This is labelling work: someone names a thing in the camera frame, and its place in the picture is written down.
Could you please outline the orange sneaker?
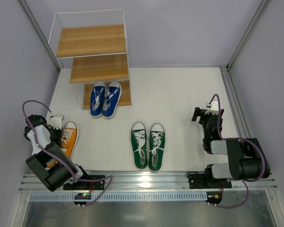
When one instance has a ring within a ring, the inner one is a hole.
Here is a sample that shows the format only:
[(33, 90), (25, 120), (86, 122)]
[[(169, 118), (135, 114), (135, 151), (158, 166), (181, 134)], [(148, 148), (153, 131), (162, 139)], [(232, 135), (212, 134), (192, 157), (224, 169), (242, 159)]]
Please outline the orange sneaker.
[(71, 159), (79, 138), (79, 129), (76, 123), (69, 121), (65, 124), (61, 136), (61, 150)]
[(52, 168), (52, 167), (54, 167), (56, 164), (57, 164), (57, 161), (56, 161), (55, 159), (52, 159), (52, 160), (50, 160), (50, 161), (47, 163), (47, 168)]

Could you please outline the blue sneaker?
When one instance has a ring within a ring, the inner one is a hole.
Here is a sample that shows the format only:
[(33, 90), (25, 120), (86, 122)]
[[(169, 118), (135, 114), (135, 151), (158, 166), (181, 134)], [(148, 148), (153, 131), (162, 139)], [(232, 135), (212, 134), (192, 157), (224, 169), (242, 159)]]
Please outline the blue sneaker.
[(97, 118), (102, 114), (105, 92), (105, 82), (98, 81), (93, 85), (90, 94), (90, 114), (92, 117)]
[(112, 118), (122, 95), (122, 86), (118, 81), (113, 81), (106, 89), (102, 114), (105, 118)]

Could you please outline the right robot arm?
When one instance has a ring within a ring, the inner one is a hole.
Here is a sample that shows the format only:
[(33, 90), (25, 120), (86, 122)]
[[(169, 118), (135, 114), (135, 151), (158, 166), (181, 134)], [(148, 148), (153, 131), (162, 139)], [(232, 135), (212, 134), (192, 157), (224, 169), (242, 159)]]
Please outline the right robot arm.
[(251, 181), (268, 178), (270, 166), (256, 138), (222, 140), (218, 130), (222, 120), (218, 114), (196, 107), (192, 117), (202, 125), (203, 149), (210, 155), (224, 155), (228, 161), (222, 164), (208, 164), (202, 173), (187, 174), (190, 188), (231, 188), (230, 179)]

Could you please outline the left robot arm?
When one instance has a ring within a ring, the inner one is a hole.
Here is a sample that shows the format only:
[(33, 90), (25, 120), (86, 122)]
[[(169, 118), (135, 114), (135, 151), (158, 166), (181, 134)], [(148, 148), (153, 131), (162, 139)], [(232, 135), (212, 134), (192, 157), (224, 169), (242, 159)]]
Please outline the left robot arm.
[(55, 115), (47, 121), (40, 115), (28, 117), (31, 124), (25, 127), (24, 137), (32, 143), (32, 156), (26, 164), (50, 191), (86, 190), (88, 174), (71, 161), (72, 153), (79, 138), (79, 128), (70, 121), (62, 124), (63, 116)]

